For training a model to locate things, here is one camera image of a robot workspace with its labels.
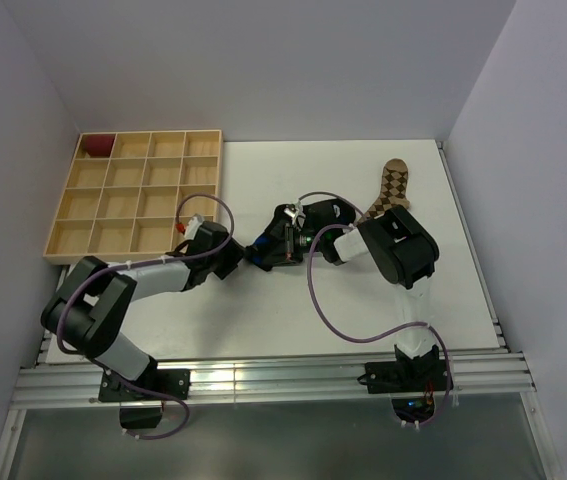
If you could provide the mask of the black sock with blue marks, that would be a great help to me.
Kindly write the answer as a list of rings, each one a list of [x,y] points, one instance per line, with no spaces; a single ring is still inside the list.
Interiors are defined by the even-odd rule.
[[[274,210],[273,219],[264,231],[245,250],[244,258],[258,268],[269,272],[274,267],[292,266],[277,265],[277,254],[283,240],[282,209],[285,204],[278,205]]]

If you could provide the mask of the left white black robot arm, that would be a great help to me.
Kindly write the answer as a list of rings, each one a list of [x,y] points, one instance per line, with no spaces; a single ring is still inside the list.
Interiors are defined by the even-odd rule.
[[[162,293],[192,290],[211,274],[225,279],[244,248],[222,225],[205,221],[175,250],[157,259],[108,264],[82,258],[51,297],[41,324],[78,353],[122,376],[122,388],[146,399],[158,386],[156,360],[122,332],[129,306]]]

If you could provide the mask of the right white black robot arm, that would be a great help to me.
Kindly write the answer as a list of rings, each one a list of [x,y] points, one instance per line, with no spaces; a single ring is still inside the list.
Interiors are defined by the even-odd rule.
[[[354,344],[370,344],[393,336],[395,353],[406,358],[396,365],[398,383],[415,390],[431,374],[423,358],[443,349],[423,312],[429,300],[429,279],[440,253],[436,241],[403,206],[354,222],[356,209],[341,199],[304,206],[283,204],[277,208],[282,221],[279,255],[282,265],[292,265],[320,254],[332,265],[358,257],[370,257],[381,276],[397,292],[400,324],[368,338],[348,336],[322,311],[313,285],[312,266],[306,267],[310,299],[323,324],[339,338]]]

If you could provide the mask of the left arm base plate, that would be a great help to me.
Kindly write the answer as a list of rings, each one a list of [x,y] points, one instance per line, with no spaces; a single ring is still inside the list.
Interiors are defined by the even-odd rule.
[[[119,405],[119,424],[125,434],[142,440],[164,439],[182,431],[190,419],[190,409],[185,403],[190,377],[189,369],[158,369],[132,381],[105,371],[98,401]],[[181,406],[184,417],[172,430],[154,433],[168,402]]]

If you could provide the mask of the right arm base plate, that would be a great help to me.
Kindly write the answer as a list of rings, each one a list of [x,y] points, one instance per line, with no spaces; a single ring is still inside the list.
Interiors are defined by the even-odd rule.
[[[454,386],[445,361],[440,359],[368,362],[357,382],[369,394],[445,392]]]

